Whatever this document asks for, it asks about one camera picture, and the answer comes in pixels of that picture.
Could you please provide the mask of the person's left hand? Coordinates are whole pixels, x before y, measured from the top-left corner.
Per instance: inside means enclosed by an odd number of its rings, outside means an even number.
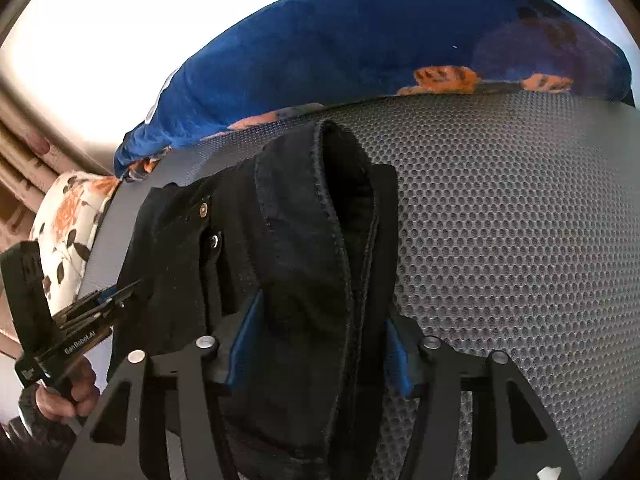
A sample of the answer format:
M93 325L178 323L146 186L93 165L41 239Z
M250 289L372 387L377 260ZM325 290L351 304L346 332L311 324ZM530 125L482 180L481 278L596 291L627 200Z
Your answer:
M69 393L43 385L36 391L36 407L51 422L88 417L98 403L100 390L96 386L96 373L87 358L82 356L67 378L70 380Z

